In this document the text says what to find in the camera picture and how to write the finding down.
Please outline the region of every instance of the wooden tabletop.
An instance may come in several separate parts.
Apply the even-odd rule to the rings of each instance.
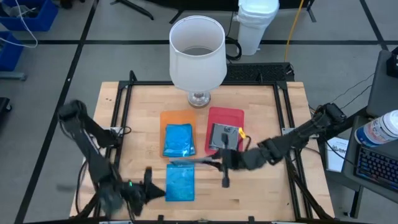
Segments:
[[[101,126],[109,126],[117,93],[117,82],[104,82],[101,86],[94,120]],[[310,119],[303,83],[288,83],[290,103],[295,125]],[[283,94],[280,99],[284,121],[288,127]],[[271,86],[220,86],[211,92],[210,105],[196,109],[197,156],[205,156],[204,145],[208,109],[211,106],[244,110],[244,130],[252,137],[252,146],[263,139],[280,135],[275,98]],[[165,190],[165,174],[168,159],[159,156],[159,115],[167,110],[191,110],[187,93],[168,86],[133,86],[127,117],[132,132],[124,137],[120,173],[124,179],[142,180],[144,170],[152,166],[153,182]],[[318,150],[315,141],[308,147]],[[317,153],[302,151],[303,167],[309,191],[325,211],[334,217],[322,161]],[[256,221],[294,220],[289,183],[284,161],[275,166],[269,164],[254,171],[229,172],[230,188],[221,187],[222,173],[214,167],[196,166],[195,201],[166,202],[158,198],[148,203],[139,220],[234,220],[246,221],[254,216]],[[85,175],[80,191],[80,209],[90,200],[94,191],[89,175]],[[305,217],[302,194],[298,188],[301,216]],[[75,215],[72,205],[70,215]],[[114,219],[128,219],[124,208]]]

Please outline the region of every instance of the white paper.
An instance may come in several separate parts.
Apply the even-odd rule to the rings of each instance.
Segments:
[[[346,157],[348,140],[341,138],[332,138],[328,141],[329,145],[333,147],[333,149],[341,155],[343,158]],[[340,156],[337,156],[335,152],[333,152],[330,147],[326,144],[326,169],[334,172],[341,172],[343,168],[344,159]]]

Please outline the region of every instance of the blue bin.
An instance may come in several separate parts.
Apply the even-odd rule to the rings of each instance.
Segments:
[[[0,32],[0,37],[12,43],[22,44],[8,31]],[[0,42],[3,44],[0,51],[0,71],[14,71],[24,47],[12,45],[2,40]]]
[[[18,0],[20,6],[29,8],[40,7],[40,12],[35,18],[24,18],[30,31],[48,31],[58,13],[58,8],[51,0]],[[17,5],[15,0],[3,0],[3,4],[10,7]],[[21,19],[16,17],[0,17],[0,22],[9,30],[26,30]]]

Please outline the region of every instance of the white lampshade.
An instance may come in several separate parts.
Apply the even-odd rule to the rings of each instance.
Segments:
[[[212,18],[190,16],[170,31],[170,76],[191,93],[217,88],[226,75],[225,33]]]

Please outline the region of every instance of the blue plastic bag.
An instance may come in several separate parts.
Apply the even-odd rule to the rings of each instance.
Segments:
[[[168,124],[163,156],[186,157],[195,155],[191,124]]]
[[[167,165],[166,202],[187,202],[195,199],[195,166]]]

